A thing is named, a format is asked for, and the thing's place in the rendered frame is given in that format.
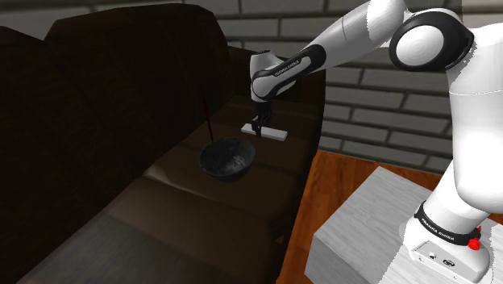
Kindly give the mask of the white flat remote control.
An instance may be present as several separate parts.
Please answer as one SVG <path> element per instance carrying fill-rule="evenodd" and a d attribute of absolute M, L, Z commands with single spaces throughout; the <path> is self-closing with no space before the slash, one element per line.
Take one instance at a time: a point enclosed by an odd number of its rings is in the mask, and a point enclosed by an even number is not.
<path fill-rule="evenodd" d="M 279 141 L 284 141 L 288 135 L 287 131 L 282 131 L 282 130 L 270 128 L 270 127 L 262 127 L 260 129 L 260 135 L 258 135 L 257 132 L 252 129 L 252 125 L 250 123 L 245 123 L 241 127 L 241 132 L 247 133 L 250 135 L 254 135 L 257 137 L 263 137 L 263 138 L 279 140 Z"/>

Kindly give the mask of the thin dark red stick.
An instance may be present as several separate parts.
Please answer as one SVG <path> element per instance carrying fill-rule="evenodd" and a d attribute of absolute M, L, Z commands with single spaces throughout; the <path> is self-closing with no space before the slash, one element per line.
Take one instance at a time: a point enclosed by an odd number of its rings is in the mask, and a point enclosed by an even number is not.
<path fill-rule="evenodd" d="M 210 141 L 213 142 L 214 141 L 214 135 L 213 135 L 212 127 L 211 127 L 208 106 L 207 106 L 207 103 L 206 103 L 206 99 L 205 99 L 204 93 L 201 92 L 201 95 L 202 95 L 203 110 L 205 112 L 206 125 L 208 127 L 208 131 L 209 131 L 209 135 L 210 135 Z"/>

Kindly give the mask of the dark grey bowl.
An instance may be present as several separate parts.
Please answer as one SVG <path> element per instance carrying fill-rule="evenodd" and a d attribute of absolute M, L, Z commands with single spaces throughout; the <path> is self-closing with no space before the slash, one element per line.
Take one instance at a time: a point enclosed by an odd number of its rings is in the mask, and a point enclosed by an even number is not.
<path fill-rule="evenodd" d="M 198 162 L 205 173 L 220 182 L 237 182 L 243 178 L 256 157 L 253 143 L 238 136 L 223 137 L 208 143 Z"/>

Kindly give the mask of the dark brown sofa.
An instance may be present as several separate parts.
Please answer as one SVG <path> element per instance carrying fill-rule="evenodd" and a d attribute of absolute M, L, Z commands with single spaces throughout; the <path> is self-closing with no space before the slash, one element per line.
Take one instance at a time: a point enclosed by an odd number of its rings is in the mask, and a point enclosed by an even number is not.
<path fill-rule="evenodd" d="M 196 5 L 0 26 L 0 284 L 276 284 L 321 135 L 324 72 L 272 101 L 237 182 L 202 171 L 255 114 L 252 52 Z"/>

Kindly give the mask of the grey robot stand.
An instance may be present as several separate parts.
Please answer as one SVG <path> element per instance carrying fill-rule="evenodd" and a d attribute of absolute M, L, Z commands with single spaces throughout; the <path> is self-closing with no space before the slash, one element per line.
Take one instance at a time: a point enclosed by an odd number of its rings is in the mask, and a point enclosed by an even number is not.
<path fill-rule="evenodd" d="M 305 274 L 313 284 L 457 284 L 414 261 L 400 237 L 430 190 L 377 168 L 314 233 Z"/>

